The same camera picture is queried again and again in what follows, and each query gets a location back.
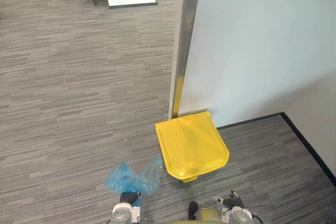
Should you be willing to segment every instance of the white wall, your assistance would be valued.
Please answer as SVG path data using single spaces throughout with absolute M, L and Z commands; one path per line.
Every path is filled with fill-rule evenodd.
M 319 102 L 290 105 L 334 68 L 335 0 L 198 0 L 180 114 L 208 109 L 222 126 L 289 107 L 313 142 L 304 129 L 321 125 L 303 126 L 297 115 Z M 321 134 L 325 158 L 334 139 Z
M 285 112 L 336 175 L 336 70 L 314 84 Z

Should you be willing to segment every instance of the gray carpet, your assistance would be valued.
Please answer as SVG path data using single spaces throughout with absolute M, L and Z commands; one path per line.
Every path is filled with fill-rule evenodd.
M 176 0 L 0 2 L 0 223 L 103 224 L 110 171 L 161 155 Z M 211 197 L 235 189 L 264 223 L 335 223 L 334 186 L 281 117 L 220 133 L 228 164 L 188 184 L 163 169 L 146 219 L 186 219 L 192 200 L 219 209 Z

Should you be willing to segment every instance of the yellow bin lid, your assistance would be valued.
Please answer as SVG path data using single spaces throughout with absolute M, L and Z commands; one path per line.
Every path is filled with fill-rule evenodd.
M 155 124 L 167 172 L 189 182 L 226 165 L 229 151 L 209 112 Z

